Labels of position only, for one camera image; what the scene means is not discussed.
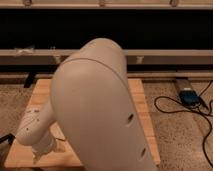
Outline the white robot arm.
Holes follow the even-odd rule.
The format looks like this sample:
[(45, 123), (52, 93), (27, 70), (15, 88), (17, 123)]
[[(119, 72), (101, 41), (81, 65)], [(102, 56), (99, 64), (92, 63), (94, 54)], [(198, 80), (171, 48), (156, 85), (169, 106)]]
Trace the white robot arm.
[(158, 171), (127, 79), (122, 48), (96, 38), (64, 60), (53, 75), (49, 98), (27, 112), (17, 141), (35, 156), (50, 153), (57, 123), (86, 171)]

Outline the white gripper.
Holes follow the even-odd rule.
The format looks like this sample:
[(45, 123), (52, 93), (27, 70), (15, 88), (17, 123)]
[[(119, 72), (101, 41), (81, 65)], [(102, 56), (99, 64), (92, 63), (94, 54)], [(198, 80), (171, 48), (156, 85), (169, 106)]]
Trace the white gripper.
[(56, 144), (56, 140), (53, 136), (44, 136), (38, 143), (32, 146), (32, 152), (34, 154), (33, 163), (36, 164), (40, 156), (50, 153), (54, 148), (56, 152), (65, 152), (65, 146), (61, 143)]

